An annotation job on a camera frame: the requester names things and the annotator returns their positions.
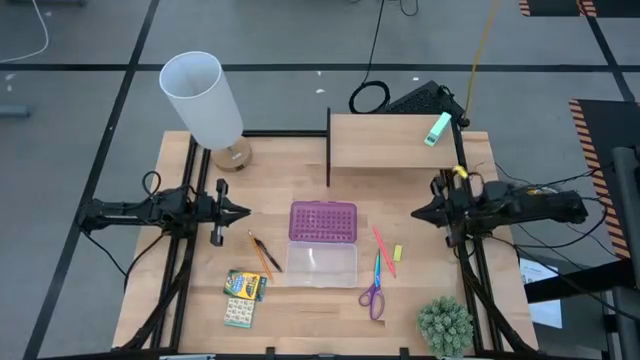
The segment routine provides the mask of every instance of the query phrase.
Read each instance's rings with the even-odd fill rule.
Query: white lamp shade
[[[242,135],[242,118],[215,56],[180,54],[160,71],[160,88],[202,147],[220,150]]]

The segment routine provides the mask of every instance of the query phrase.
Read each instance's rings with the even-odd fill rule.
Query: paper
[[[558,276],[535,261],[520,259],[520,274],[525,284]],[[562,306],[560,300],[545,301],[529,305],[531,320],[537,324],[562,329]]]

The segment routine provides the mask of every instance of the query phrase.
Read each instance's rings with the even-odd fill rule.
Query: clear plastic container
[[[288,286],[353,288],[358,286],[358,249],[354,244],[289,242]]]

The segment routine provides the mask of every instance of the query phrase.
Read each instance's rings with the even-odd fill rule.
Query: pink pen
[[[378,240],[378,245],[380,245],[380,250],[382,251],[382,255],[384,255],[384,261],[387,263],[387,266],[391,271],[391,275],[393,275],[393,277],[395,278],[396,268],[393,267],[393,263],[391,262],[391,259],[389,259],[389,254],[387,253],[387,249],[384,247],[384,243],[382,242],[380,234],[378,233],[378,229],[376,229],[375,226],[373,227],[373,233],[376,235],[376,240]]]

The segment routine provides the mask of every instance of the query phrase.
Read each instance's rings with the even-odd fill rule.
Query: orange and black striped tape
[[[600,165],[598,155],[595,152],[596,149],[593,147],[589,128],[587,123],[584,121],[584,113],[582,112],[582,107],[578,100],[569,100],[569,109],[571,110],[571,116],[573,117],[576,131],[578,132],[580,146],[582,147],[582,152],[584,153],[584,159],[587,162],[587,166],[590,169],[601,168],[602,166]],[[613,202],[609,196],[609,189],[607,188],[607,182],[604,179],[604,174],[602,171],[598,170],[593,173],[591,179],[600,201],[606,207],[607,216],[605,218],[605,224],[607,225],[609,237],[611,238],[613,251],[619,258],[628,258],[630,256],[629,247],[627,246],[627,241],[624,237],[624,233],[622,232],[622,228],[620,227],[620,221],[618,221],[616,210],[613,208]]]
[[[596,6],[593,4],[592,0],[576,0],[576,5],[578,5],[580,15],[591,17],[598,16],[598,13],[596,12]]]
[[[524,16],[531,16],[531,9],[529,9],[529,2],[527,0],[519,0],[520,12]]]
[[[518,6],[522,15],[531,16],[531,7],[528,0],[519,0]],[[596,17],[598,15],[593,0],[576,0],[576,6],[581,16]]]

